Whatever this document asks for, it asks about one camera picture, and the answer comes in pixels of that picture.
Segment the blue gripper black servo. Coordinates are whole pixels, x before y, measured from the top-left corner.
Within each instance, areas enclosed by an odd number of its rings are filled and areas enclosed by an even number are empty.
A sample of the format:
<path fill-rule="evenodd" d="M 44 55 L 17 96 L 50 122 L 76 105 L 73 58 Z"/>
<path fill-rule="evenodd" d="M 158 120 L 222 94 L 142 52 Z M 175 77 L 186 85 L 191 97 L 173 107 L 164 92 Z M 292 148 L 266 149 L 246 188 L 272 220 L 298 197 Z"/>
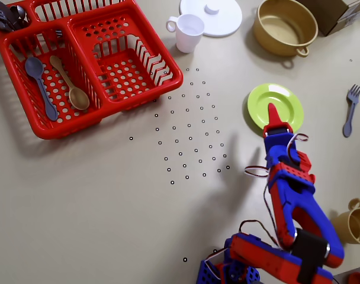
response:
<path fill-rule="evenodd" d="M 287 153 L 288 142 L 293 137 L 293 130 L 288 123 L 280 119 L 276 106 L 268 105 L 269 123 L 263 129 L 266 150 L 266 165 L 274 166 L 284 162 L 289 166 L 296 166 L 296 160 L 291 161 Z"/>

